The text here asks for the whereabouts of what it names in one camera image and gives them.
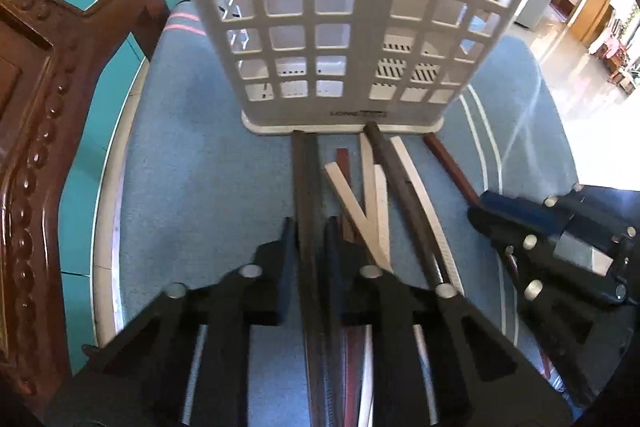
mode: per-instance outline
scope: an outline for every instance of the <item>wooden frame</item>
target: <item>wooden frame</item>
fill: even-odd
[[[0,372],[41,412],[71,374],[58,206],[102,69],[130,32],[151,58],[164,0],[0,0]]]

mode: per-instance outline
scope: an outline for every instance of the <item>metal bolt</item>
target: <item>metal bolt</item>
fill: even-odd
[[[531,302],[542,292],[542,281],[533,279],[524,290],[524,298]]]
[[[438,284],[436,286],[436,295],[441,299],[450,299],[458,295],[458,290],[448,283]]]
[[[360,268],[360,275],[365,279],[377,279],[382,275],[382,270],[377,266],[367,264],[367,266]]]
[[[524,238],[524,241],[522,242],[522,247],[525,250],[532,250],[537,243],[538,243],[538,238],[532,233],[530,233],[529,235],[527,235],[527,237]]]
[[[246,277],[247,279],[255,279],[256,277],[260,277],[260,275],[262,275],[262,268],[260,268],[257,264],[245,264],[240,269],[240,275],[242,277]]]
[[[622,301],[626,297],[626,288],[623,284],[616,286],[616,299]]]
[[[170,299],[182,299],[187,295],[187,286],[181,282],[172,282],[164,288],[164,293]]]

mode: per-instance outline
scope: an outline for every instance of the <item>shiny floor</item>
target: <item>shiny floor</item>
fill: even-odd
[[[580,183],[640,190],[640,89],[630,96],[607,82],[604,65],[547,7],[534,30],[512,25],[524,40],[556,103]]]

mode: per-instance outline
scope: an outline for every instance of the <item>refrigerator door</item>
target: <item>refrigerator door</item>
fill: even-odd
[[[535,28],[550,2],[551,0],[528,0],[520,15],[518,15],[516,22],[526,28]]]

